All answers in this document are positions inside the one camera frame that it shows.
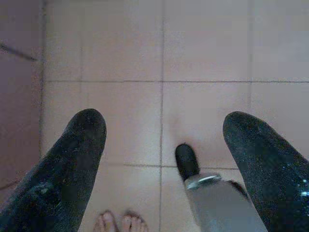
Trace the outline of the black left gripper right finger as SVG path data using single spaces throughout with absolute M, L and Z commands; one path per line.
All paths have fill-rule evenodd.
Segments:
M 265 121 L 229 113 L 225 143 L 269 232 L 309 230 L 309 162 Z

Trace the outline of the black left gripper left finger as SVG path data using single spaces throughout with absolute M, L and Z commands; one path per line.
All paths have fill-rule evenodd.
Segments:
M 3 232 L 76 232 L 105 147 L 106 122 L 79 111 L 53 147 L 19 183 L 0 214 Z

